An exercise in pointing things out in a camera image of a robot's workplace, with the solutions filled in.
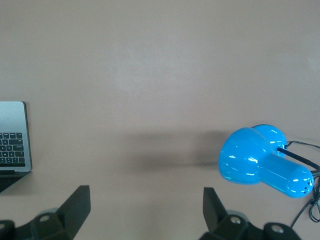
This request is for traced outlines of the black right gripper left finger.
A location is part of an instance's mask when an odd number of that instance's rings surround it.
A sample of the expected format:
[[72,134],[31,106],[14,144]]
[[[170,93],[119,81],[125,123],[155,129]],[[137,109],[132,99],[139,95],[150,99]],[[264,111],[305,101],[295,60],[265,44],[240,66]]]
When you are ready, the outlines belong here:
[[91,211],[90,187],[79,186],[54,212],[39,214],[15,230],[16,240],[73,240]]

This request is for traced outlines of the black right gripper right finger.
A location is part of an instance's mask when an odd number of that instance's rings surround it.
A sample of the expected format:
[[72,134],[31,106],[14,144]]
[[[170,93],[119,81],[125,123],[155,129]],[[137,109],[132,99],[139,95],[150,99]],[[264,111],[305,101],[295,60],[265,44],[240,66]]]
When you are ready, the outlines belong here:
[[202,213],[208,231],[201,240],[262,240],[263,230],[241,212],[227,211],[212,187],[203,189]]

